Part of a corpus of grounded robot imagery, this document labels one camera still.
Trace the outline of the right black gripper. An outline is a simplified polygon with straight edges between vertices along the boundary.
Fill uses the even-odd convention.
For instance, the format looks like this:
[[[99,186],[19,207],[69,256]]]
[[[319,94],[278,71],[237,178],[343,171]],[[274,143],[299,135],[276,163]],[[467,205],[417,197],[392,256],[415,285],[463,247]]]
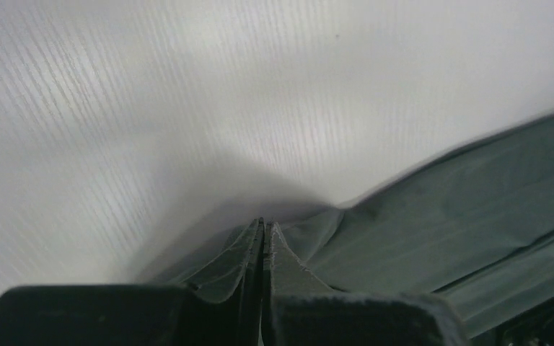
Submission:
[[[496,327],[496,345],[554,345],[554,297]]]

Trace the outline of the dark grey t shirt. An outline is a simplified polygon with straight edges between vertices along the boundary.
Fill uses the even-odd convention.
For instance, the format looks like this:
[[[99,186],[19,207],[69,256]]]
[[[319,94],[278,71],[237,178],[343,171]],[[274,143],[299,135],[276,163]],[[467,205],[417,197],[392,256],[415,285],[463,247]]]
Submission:
[[[554,297],[554,115],[279,226],[331,288],[435,295],[472,333],[494,329]]]

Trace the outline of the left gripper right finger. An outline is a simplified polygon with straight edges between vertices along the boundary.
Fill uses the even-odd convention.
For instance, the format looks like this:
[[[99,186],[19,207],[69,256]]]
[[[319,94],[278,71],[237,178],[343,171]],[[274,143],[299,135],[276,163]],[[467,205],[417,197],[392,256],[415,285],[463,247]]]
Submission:
[[[265,230],[264,345],[469,345],[454,309],[431,294],[346,293],[319,279],[277,223]]]

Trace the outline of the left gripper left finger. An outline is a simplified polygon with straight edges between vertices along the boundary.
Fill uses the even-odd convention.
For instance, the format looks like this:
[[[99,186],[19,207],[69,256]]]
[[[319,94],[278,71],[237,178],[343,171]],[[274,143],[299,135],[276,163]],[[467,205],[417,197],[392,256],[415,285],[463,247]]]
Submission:
[[[264,222],[174,283],[36,285],[0,296],[0,345],[255,345]]]

